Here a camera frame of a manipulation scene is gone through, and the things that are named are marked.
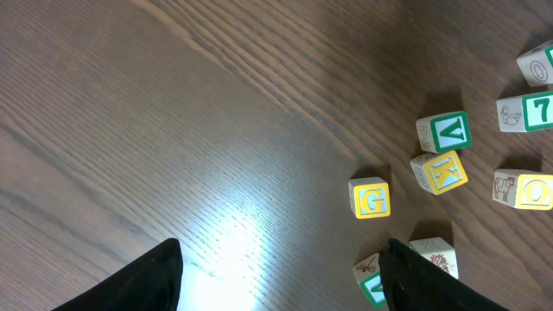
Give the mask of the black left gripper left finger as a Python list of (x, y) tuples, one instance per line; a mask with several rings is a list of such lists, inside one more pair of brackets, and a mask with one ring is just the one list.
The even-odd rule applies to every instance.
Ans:
[(168, 238), (54, 311), (176, 311), (182, 271), (180, 243)]

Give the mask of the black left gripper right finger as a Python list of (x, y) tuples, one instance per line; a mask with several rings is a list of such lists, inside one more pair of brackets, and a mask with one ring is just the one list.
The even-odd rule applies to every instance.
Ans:
[(388, 308), (397, 311), (506, 311), (395, 238), (378, 260)]

